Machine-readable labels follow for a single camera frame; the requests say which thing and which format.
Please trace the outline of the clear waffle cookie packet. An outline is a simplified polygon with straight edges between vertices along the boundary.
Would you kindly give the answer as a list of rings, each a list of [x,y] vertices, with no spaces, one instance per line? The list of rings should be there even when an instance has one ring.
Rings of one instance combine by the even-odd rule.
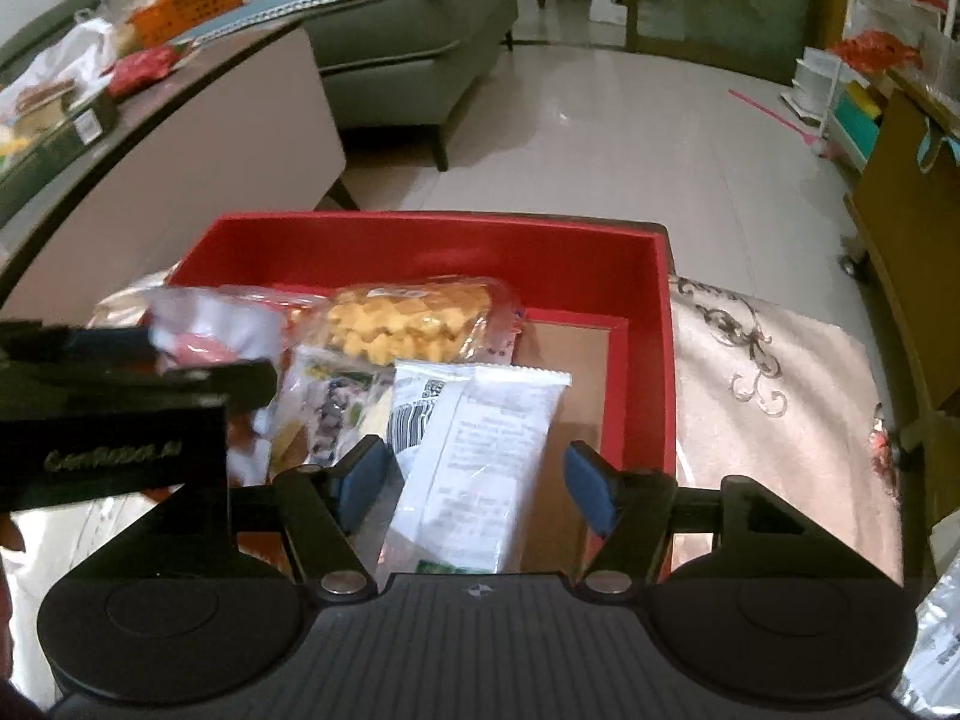
[[[523,308],[505,283],[441,277],[339,289],[314,341],[374,366],[508,362],[521,325]]]

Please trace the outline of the Kaprons wafer packet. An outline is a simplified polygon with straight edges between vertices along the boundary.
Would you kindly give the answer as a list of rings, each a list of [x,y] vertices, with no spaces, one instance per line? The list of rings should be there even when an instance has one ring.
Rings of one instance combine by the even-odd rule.
[[[299,465],[337,465],[366,434],[384,437],[394,369],[300,344],[274,411],[270,475]]]

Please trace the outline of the silver foil bag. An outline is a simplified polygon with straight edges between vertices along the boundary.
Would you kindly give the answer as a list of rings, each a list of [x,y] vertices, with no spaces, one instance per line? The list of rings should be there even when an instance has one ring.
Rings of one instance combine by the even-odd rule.
[[[954,557],[916,610],[918,635],[893,693],[914,717],[957,718],[960,710],[960,595]]]

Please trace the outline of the pink sausage vacuum pack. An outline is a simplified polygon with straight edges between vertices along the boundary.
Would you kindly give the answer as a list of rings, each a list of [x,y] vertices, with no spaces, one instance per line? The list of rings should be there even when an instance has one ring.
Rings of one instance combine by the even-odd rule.
[[[267,483],[275,401],[286,351],[286,319],[262,302],[218,289],[161,288],[148,303],[149,339],[164,367],[258,361],[274,366],[265,405],[229,418],[228,475],[238,486]]]

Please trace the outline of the red cardboard box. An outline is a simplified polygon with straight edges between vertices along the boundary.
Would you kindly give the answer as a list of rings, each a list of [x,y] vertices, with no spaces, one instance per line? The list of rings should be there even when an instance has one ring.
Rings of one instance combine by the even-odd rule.
[[[578,575],[599,540],[566,492],[566,446],[584,440],[620,470],[675,468],[670,271],[658,224],[311,211],[223,216],[171,281],[320,294],[431,277],[505,283],[523,309],[516,362],[573,377],[548,436],[521,567]]]

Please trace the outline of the red packet on counter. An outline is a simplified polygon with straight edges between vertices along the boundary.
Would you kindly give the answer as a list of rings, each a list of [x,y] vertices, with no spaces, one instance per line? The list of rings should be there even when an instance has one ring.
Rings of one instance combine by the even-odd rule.
[[[112,99],[125,99],[164,80],[182,59],[179,46],[156,46],[122,57],[110,71],[107,93]]]

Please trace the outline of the white plastic shopping bag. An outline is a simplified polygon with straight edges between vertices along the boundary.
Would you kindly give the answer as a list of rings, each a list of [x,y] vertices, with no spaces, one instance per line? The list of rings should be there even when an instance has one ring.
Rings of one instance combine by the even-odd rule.
[[[37,85],[71,80],[82,94],[117,60],[116,28],[103,18],[75,25],[55,46],[41,50],[29,67],[0,94],[2,119],[16,115],[21,93]]]

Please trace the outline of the brown wooden cabinet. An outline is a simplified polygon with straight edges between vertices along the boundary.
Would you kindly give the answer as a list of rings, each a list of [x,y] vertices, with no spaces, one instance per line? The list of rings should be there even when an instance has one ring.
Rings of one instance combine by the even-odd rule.
[[[890,96],[846,205],[907,353],[932,527],[958,509],[958,158],[916,94]]]

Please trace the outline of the floral silver tablecloth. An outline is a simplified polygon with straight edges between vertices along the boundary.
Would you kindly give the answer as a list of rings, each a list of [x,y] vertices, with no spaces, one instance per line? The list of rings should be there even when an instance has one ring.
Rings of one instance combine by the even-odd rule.
[[[893,580],[903,577],[895,472],[877,441],[880,395],[859,341],[831,323],[690,278],[670,280],[677,472],[714,488],[765,484]],[[41,706],[57,691],[36,637],[43,593],[151,509],[143,494],[26,515],[2,556],[2,676]]]

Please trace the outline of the dark green long box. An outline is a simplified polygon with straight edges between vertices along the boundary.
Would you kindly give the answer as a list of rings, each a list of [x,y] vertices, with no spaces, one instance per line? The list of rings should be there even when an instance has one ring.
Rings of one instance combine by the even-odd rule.
[[[120,118],[116,101],[103,91],[37,138],[10,167],[3,167],[2,224],[7,224],[65,167],[112,132]]]

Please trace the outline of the white barcode snack bag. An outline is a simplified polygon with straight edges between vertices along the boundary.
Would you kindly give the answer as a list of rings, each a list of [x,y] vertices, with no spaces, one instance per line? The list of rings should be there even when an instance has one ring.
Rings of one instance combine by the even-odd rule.
[[[402,359],[387,444],[402,488],[377,556],[395,574],[502,574],[521,564],[568,372]]]

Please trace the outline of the grey curved counter table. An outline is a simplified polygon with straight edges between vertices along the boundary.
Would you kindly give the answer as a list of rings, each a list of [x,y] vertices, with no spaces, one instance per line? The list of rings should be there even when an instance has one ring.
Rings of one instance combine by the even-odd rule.
[[[346,165],[301,26],[205,44],[3,213],[3,317],[82,323],[99,299],[181,260],[220,216],[316,210]]]

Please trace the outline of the grey green sofa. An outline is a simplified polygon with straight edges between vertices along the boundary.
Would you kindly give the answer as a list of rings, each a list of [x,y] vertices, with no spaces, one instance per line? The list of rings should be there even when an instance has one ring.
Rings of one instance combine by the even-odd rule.
[[[449,169],[443,130],[512,46],[517,0],[364,0],[293,16],[340,130],[418,128]]]

